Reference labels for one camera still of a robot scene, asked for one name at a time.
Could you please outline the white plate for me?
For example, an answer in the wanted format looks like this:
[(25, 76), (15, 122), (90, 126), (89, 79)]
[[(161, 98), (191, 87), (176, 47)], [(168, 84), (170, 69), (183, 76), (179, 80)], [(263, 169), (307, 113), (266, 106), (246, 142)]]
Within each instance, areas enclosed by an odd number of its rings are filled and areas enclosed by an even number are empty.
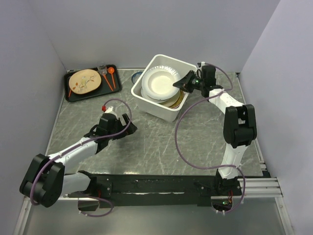
[(173, 86), (181, 79), (176, 69), (159, 65), (148, 69), (142, 78), (141, 85), (144, 92), (156, 100), (166, 100), (173, 97), (179, 88)]
[(166, 102), (169, 101), (169, 99), (166, 99), (166, 100), (157, 100), (157, 99), (151, 98), (150, 96), (148, 96), (148, 95), (146, 94), (146, 92), (143, 90), (143, 88), (141, 88), (140, 93), (141, 93), (141, 96), (142, 96), (144, 99), (149, 100), (149, 101), (154, 102), (154, 103), (162, 104), (162, 103), (166, 103)]

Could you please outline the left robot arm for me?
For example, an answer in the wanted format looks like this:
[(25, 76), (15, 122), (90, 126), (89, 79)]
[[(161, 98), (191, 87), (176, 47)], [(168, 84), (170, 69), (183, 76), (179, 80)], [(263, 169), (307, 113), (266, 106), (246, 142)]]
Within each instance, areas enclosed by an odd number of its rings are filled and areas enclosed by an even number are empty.
[(109, 141), (133, 134), (137, 127), (132, 117), (115, 112), (105, 112), (98, 124), (70, 147), (45, 156), (36, 155), (31, 161), (22, 180), (19, 192), (29, 197), (35, 205), (51, 207), (60, 196), (80, 191), (93, 196), (97, 191), (96, 182), (89, 173), (68, 174), (68, 170), (82, 160), (96, 155), (108, 146)]

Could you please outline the cream plate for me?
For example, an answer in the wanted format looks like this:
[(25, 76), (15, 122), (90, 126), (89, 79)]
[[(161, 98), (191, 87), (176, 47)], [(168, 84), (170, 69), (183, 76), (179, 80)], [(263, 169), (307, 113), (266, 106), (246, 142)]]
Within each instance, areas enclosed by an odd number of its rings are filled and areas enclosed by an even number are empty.
[(160, 103), (160, 105), (163, 105), (165, 107), (170, 107), (179, 99), (179, 96), (180, 96), (180, 93), (178, 92), (167, 101)]

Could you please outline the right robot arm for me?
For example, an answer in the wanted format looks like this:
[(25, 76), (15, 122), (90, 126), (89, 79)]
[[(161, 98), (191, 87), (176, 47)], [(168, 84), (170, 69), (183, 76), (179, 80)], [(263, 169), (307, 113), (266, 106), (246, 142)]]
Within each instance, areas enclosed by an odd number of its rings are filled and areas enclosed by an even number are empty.
[(214, 189), (225, 195), (239, 187), (238, 175), (242, 157), (257, 137), (255, 109), (251, 104), (243, 104), (233, 98), (228, 89), (216, 83), (217, 67), (200, 63), (197, 71), (189, 71), (186, 76), (173, 84), (186, 93), (201, 92), (205, 101), (215, 105), (224, 114), (223, 136), (226, 148), (220, 166), (215, 167)]

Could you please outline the woven bamboo mat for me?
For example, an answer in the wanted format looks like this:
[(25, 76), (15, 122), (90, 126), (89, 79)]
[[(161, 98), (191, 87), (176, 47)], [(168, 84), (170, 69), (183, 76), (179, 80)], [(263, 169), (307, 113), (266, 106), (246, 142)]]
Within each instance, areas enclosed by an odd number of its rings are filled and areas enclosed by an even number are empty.
[(183, 98), (184, 98), (184, 92), (180, 91), (179, 92), (179, 97), (178, 97), (177, 101), (173, 105), (171, 105), (170, 108), (171, 109), (177, 108), (182, 103)]

